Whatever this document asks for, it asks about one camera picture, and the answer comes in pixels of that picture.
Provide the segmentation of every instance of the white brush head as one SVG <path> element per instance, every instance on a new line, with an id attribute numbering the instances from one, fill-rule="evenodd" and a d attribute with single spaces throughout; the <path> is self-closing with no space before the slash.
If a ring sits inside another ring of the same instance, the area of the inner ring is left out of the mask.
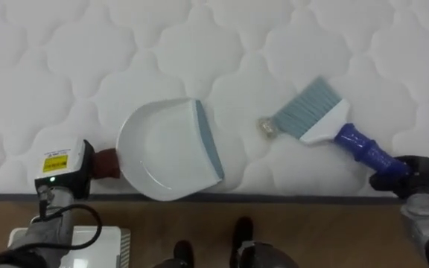
<path id="1" fill-rule="evenodd" d="M 333 138 L 346 123 L 349 107 L 323 78 L 318 77 L 271 119 L 280 131 L 312 143 Z"/>

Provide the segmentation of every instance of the blue brush handle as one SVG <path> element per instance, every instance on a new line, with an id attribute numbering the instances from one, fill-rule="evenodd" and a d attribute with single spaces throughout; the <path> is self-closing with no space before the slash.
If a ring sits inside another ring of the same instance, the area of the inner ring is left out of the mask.
<path id="1" fill-rule="evenodd" d="M 345 124 L 335 136 L 334 142 L 354 155 L 355 161 L 378 172 L 382 176 L 405 176 L 410 167 L 385 153 L 377 142 L 360 133 L 354 124 Z"/>

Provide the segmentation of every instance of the cable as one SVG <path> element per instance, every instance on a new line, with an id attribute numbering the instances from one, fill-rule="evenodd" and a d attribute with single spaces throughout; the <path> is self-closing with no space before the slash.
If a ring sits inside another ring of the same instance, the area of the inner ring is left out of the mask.
<path id="1" fill-rule="evenodd" d="M 39 218 L 41 218 L 42 221 L 44 221 L 47 209 L 48 209 L 49 202 L 47 200 L 40 200 L 39 201 Z"/>
<path id="2" fill-rule="evenodd" d="M 72 204 L 68 205 L 64 208 L 61 208 L 60 210 L 56 211 L 55 213 L 46 216 L 42 219 L 42 221 L 49 221 L 53 220 L 57 217 L 63 216 L 63 213 L 66 211 L 70 211 L 72 209 L 83 209 L 85 211 L 88 211 L 97 222 L 97 230 L 95 231 L 94 236 L 87 242 L 82 243 L 80 245 L 64 245 L 64 244 L 58 244 L 58 243 L 30 243 L 26 244 L 24 246 L 20 246 L 16 249 L 11 249 L 6 252 L 0 253 L 0 264 L 15 264 L 18 267 L 21 268 L 44 268 L 44 266 L 41 265 L 41 257 L 38 255 L 35 255 L 32 252 L 28 252 L 31 249 L 64 249 L 64 250 L 79 250 L 79 249 L 85 249 L 89 246 L 91 246 L 97 239 L 101 236 L 102 232 L 102 219 L 98 212 L 91 208 L 88 205 L 84 204 Z"/>

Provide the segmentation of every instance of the yellow label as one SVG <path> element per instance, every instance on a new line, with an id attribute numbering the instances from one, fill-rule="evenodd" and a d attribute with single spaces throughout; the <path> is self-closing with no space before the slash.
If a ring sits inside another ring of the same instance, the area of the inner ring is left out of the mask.
<path id="1" fill-rule="evenodd" d="M 45 173 L 64 168 L 67 168 L 67 155 L 52 156 L 45 159 L 42 172 Z"/>

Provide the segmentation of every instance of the white mattress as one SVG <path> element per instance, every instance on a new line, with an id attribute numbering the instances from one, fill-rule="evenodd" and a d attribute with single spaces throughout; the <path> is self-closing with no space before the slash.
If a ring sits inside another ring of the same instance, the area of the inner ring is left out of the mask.
<path id="1" fill-rule="evenodd" d="M 0 194 L 35 192 L 44 144 L 114 147 L 134 109 L 189 96 L 226 173 L 210 192 L 375 195 L 333 144 L 256 129 L 318 75 L 386 151 L 429 156 L 429 0 L 0 0 Z"/>

